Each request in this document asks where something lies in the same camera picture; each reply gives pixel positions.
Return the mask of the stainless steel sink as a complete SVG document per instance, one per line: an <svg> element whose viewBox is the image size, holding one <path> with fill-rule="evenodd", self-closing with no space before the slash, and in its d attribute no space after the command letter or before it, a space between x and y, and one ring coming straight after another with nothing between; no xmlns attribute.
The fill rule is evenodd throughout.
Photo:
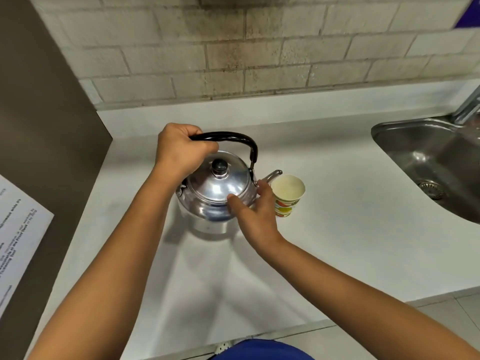
<svg viewBox="0 0 480 360"><path fill-rule="evenodd" d="M416 186L429 180L445 188L446 197L432 201L480 225L479 130L425 118L377 124L370 134Z"/></svg>

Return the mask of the blue object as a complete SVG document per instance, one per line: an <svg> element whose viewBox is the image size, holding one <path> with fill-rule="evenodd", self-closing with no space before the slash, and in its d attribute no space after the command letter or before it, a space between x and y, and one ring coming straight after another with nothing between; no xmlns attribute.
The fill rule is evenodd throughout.
<svg viewBox="0 0 480 360"><path fill-rule="evenodd" d="M454 29L480 28L480 0L471 0Z"/></svg>

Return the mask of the person's right hand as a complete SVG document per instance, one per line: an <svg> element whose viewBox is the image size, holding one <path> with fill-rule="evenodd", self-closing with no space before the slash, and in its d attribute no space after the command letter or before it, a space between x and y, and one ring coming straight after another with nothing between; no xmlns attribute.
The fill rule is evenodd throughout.
<svg viewBox="0 0 480 360"><path fill-rule="evenodd" d="M264 179L257 182L254 207L249 207L249 218L238 225L245 239L264 260L271 257L285 243L280 234L275 214L275 198L270 185Z"/></svg>

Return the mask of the metal sink drain strainer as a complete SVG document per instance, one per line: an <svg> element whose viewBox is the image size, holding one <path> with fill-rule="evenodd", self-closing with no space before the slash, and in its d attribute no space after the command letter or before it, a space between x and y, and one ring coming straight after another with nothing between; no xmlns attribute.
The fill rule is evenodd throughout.
<svg viewBox="0 0 480 360"><path fill-rule="evenodd" d="M431 200L439 201L446 197L445 188L435 181L420 180L417 182L417 187Z"/></svg>

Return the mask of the white printed paper notice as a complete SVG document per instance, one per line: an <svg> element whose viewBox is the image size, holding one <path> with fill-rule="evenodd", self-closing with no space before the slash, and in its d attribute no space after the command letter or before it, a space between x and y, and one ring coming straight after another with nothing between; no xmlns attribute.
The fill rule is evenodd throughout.
<svg viewBox="0 0 480 360"><path fill-rule="evenodd" d="M54 214L0 175L0 319Z"/></svg>

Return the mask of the silver kettle with black handle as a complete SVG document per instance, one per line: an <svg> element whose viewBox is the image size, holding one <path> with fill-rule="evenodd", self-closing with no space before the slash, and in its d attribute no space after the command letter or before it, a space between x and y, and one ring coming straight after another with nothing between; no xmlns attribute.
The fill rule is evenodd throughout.
<svg viewBox="0 0 480 360"><path fill-rule="evenodd" d="M214 131L190 136L192 141L233 142L249 147L250 163L229 151L219 150L207 156L201 165L177 187L176 196L181 210L197 230L225 231L233 220L228 196L234 195L243 204L252 206L257 197L255 164L258 146L253 138L237 132Z"/></svg>

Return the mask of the person's left forearm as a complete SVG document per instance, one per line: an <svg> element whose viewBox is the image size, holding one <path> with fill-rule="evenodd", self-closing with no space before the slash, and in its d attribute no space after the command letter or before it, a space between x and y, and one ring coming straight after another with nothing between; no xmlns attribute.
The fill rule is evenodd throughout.
<svg viewBox="0 0 480 360"><path fill-rule="evenodd" d="M165 162L154 165L27 360L120 360L141 308L171 198L194 170Z"/></svg>

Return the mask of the silver kettle lid black knob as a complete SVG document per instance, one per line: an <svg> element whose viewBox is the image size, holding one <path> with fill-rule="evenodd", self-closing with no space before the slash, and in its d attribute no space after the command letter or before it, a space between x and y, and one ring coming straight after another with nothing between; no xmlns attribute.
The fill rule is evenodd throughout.
<svg viewBox="0 0 480 360"><path fill-rule="evenodd" d="M250 184L249 167L228 151L208 155L186 178L186 186L199 199L211 204L225 203L229 194L241 196Z"/></svg>

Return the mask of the brown cabinet side panel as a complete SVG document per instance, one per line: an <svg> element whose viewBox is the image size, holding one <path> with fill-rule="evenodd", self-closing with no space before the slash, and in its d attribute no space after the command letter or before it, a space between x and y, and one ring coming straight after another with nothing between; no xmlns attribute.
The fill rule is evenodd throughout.
<svg viewBox="0 0 480 360"><path fill-rule="evenodd" d="M30 0L0 0L0 175L54 217L0 319L23 360L112 137Z"/></svg>

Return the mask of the person's right forearm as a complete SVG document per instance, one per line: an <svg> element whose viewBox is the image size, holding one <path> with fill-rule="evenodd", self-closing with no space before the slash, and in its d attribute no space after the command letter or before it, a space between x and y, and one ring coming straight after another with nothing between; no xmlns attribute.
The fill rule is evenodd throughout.
<svg viewBox="0 0 480 360"><path fill-rule="evenodd" d="M458 335L414 307L277 236L257 253L377 360L480 360Z"/></svg>

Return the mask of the person's left hand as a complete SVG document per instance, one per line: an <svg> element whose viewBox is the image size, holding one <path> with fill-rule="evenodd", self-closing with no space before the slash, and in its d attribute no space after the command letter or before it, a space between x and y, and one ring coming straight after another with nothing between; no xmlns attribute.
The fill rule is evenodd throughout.
<svg viewBox="0 0 480 360"><path fill-rule="evenodd" d="M168 123L158 135L155 168L170 173L177 182L192 174L207 156L196 151L191 137L202 134L195 125Z"/></svg>

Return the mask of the chrome faucet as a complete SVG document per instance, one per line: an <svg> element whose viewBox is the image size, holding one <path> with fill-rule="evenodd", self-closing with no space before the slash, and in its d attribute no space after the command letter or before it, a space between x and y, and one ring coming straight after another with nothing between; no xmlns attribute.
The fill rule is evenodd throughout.
<svg viewBox="0 0 480 360"><path fill-rule="evenodd" d="M453 112L451 123L457 126L465 126L474 120L480 112L480 85L471 95Z"/></svg>

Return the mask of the colourful printed paper cup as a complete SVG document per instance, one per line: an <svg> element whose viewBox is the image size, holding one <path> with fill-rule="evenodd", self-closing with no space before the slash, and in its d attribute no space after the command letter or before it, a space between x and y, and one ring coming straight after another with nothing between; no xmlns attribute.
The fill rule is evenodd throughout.
<svg viewBox="0 0 480 360"><path fill-rule="evenodd" d="M291 215L306 191L304 182L294 175L279 175L270 186L275 199L275 215L280 218Z"/></svg>

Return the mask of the person's blue clothing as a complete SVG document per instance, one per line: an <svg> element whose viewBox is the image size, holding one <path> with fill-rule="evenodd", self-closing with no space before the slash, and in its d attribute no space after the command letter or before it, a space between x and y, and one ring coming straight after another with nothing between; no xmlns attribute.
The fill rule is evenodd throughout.
<svg viewBox="0 0 480 360"><path fill-rule="evenodd" d="M236 344L223 343L207 360L315 360L294 346L267 339L249 338Z"/></svg>

